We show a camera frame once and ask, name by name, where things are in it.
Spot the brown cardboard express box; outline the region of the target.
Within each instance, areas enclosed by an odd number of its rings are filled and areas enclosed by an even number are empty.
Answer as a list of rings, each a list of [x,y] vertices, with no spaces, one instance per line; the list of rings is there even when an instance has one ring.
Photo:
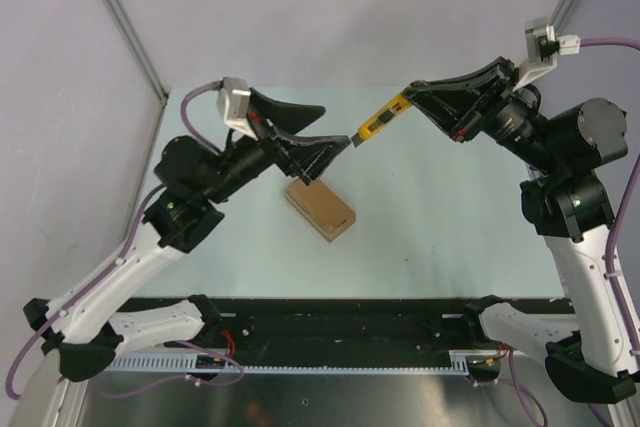
[[[284,197],[329,243],[356,222],[355,211],[320,179],[309,185],[296,180],[284,190]]]

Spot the yellow utility knife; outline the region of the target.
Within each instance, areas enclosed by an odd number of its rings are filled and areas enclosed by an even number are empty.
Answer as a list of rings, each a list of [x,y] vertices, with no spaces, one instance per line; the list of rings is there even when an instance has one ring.
[[[402,93],[394,96],[357,129],[351,137],[353,146],[357,148],[379,134],[387,124],[411,107],[411,102]]]

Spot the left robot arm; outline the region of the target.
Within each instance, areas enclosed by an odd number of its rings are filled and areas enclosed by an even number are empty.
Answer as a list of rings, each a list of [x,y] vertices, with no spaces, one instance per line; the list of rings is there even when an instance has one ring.
[[[276,167],[304,183],[317,180],[350,144],[345,135],[305,136],[324,115],[319,105],[274,100],[237,78],[207,83],[189,100],[213,93],[227,127],[223,147],[194,127],[170,140],[123,243],[64,295],[32,299],[24,315],[33,341],[59,357],[72,382],[91,379],[126,354],[159,344],[208,347],[222,317],[204,295],[138,312],[125,303],[171,263],[191,253],[222,222],[219,205]]]

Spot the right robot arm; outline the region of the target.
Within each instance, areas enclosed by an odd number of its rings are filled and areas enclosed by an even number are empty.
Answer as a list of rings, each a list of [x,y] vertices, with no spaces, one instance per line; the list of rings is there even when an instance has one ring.
[[[491,295],[466,307],[461,335],[473,348],[500,341],[523,352],[571,401],[615,404],[636,392],[639,319],[607,246],[614,212],[596,171],[627,154],[626,115],[592,98],[549,118],[519,80],[498,58],[468,75],[412,82],[403,96],[452,140],[485,134],[536,172],[520,186],[522,213],[552,253],[578,326],[556,327]]]

